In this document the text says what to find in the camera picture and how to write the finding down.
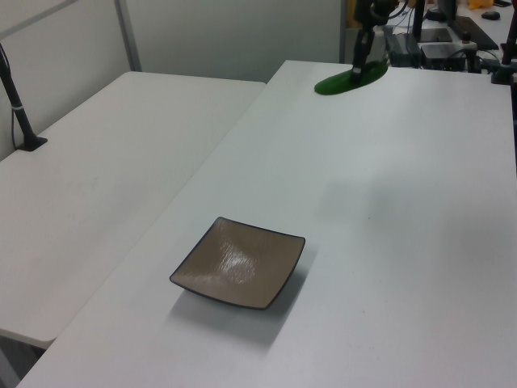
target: black pole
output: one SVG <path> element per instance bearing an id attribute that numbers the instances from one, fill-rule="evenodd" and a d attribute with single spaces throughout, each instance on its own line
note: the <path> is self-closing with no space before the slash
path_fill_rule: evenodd
<path id="1" fill-rule="evenodd" d="M 420 36 L 422 35 L 423 12 L 425 7 L 426 0 L 417 0 L 414 6 L 413 36 L 417 41 L 420 41 Z"/>
<path id="2" fill-rule="evenodd" d="M 517 14 L 515 13 L 515 3 L 512 2 L 512 5 L 514 6 L 514 15 L 511 18 L 510 31 L 506 39 L 506 48 L 502 55 L 501 67 L 492 74 L 492 83 L 502 85 L 510 85 L 512 74 L 514 73 L 514 70 L 511 68 L 511 58 L 515 51 L 515 40 L 517 40 Z"/>
<path id="3" fill-rule="evenodd" d="M 19 99 L 18 91 L 11 77 L 11 69 L 8 65 L 6 54 L 0 44 L 0 78 L 6 89 L 7 96 L 11 102 L 11 107 L 15 111 L 16 119 L 23 132 L 23 146 L 20 150 L 33 151 L 47 142 L 47 139 L 37 137 L 32 131 L 31 124 L 23 108 L 22 101 Z"/>

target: ceramic dish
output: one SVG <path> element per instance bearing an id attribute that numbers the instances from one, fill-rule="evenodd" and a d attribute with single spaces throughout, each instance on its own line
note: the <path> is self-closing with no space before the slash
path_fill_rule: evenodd
<path id="1" fill-rule="evenodd" d="M 170 281 L 219 302 L 265 310 L 287 283 L 304 245 L 303 237 L 219 217 Z"/>

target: wall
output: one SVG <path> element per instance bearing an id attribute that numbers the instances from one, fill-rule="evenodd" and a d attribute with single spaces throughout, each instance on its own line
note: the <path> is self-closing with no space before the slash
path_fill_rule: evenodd
<path id="1" fill-rule="evenodd" d="M 339 61 L 342 0 L 120 1 L 144 71 L 267 82 L 286 59 Z"/>
<path id="2" fill-rule="evenodd" d="M 71 2 L 3 38 L 2 45 L 35 133 L 129 70 L 113 0 Z M 11 104 L 0 87 L 0 160 L 12 151 Z"/>

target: tabletop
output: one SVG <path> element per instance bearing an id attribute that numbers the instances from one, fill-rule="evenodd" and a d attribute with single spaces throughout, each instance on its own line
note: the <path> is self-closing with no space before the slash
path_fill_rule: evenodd
<path id="1" fill-rule="evenodd" d="M 346 69 L 287 61 L 19 387 L 513 386 L 509 88 Z M 268 310 L 169 282 L 218 216 L 306 238 Z"/>
<path id="2" fill-rule="evenodd" d="M 127 73 L 0 163 L 0 335 L 48 347 L 264 85 Z"/>

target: green object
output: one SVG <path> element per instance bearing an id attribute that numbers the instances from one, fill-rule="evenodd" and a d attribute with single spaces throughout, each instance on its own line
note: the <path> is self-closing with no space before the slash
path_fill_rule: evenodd
<path id="1" fill-rule="evenodd" d="M 363 77 L 357 83 L 351 82 L 352 70 L 345 71 L 341 74 L 328 77 L 321 82 L 318 82 L 314 87 L 316 93 L 320 95 L 338 95 L 345 91 L 351 91 L 375 82 L 388 71 L 388 64 L 385 61 L 369 62 L 364 66 Z"/>

